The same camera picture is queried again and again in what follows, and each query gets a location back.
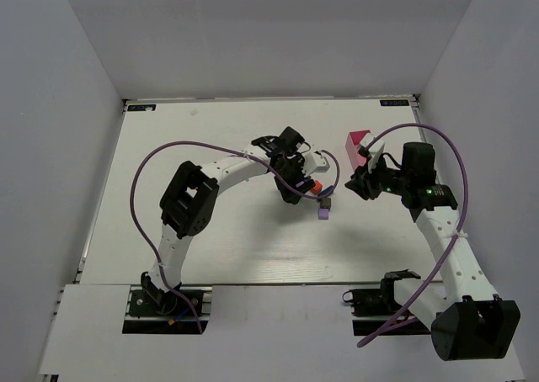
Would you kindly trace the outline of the pink plastic box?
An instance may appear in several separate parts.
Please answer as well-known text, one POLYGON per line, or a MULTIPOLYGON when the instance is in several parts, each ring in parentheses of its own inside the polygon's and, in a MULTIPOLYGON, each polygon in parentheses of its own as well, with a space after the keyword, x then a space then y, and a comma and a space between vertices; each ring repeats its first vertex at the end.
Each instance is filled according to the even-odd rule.
POLYGON ((367 135, 371 135, 369 130, 352 131, 348 134, 345 142, 345 150, 348 154, 352 171, 354 172, 358 167, 363 167, 371 158, 370 155, 366 157, 360 154, 361 142, 367 135))

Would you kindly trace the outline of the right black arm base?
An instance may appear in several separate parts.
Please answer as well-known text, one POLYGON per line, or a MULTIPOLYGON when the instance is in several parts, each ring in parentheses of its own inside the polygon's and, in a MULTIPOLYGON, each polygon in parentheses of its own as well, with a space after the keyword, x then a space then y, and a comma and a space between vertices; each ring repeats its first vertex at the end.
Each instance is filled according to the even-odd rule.
POLYGON ((420 279, 420 276, 410 270, 388 272, 375 288, 348 289, 342 294, 343 303, 352 308, 356 336, 368 335, 377 329, 376 321, 368 321, 368 318, 389 318, 398 311, 401 305, 394 299, 394 284, 404 279, 420 279))

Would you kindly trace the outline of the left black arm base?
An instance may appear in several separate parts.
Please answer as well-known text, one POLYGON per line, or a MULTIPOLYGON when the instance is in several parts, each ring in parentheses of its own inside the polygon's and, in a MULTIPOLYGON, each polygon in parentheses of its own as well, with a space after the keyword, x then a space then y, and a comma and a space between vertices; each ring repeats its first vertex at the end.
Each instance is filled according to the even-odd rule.
MULTIPOLYGON (((211 313, 211 289, 185 289, 204 332, 211 313)), ((159 307, 142 288, 132 288, 125 308, 124 335, 199 335, 198 323, 189 305, 177 295, 159 307)))

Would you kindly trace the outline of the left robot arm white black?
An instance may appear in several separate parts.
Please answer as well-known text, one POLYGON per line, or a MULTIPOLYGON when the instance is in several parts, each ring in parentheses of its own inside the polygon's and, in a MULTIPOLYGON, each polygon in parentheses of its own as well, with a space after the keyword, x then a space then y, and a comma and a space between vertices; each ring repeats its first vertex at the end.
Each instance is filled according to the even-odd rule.
POLYGON ((141 286, 163 305, 181 286, 181 269, 194 236, 211 220, 219 194, 267 172, 276 171, 275 183, 287 204, 298 204, 314 186, 306 158, 299 152, 305 139, 290 126, 279 136, 264 136, 239 154, 202 166, 180 164, 159 202, 162 235, 152 269, 141 276, 141 286))

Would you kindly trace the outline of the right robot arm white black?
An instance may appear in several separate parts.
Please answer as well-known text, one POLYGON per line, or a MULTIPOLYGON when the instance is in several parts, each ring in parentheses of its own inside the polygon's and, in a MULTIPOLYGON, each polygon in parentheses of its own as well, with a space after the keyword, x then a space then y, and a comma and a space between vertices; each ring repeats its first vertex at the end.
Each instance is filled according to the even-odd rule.
POLYGON ((500 298, 457 229, 461 213, 451 189, 436 182, 433 146, 406 143, 396 169, 386 164, 383 153, 381 141, 362 146, 366 163, 345 186, 365 200, 381 193, 400 197, 429 245, 445 289, 439 295, 413 271, 386 273, 381 281, 386 305, 391 310, 405 306, 426 326, 444 361, 504 358, 520 310, 513 300, 500 298))

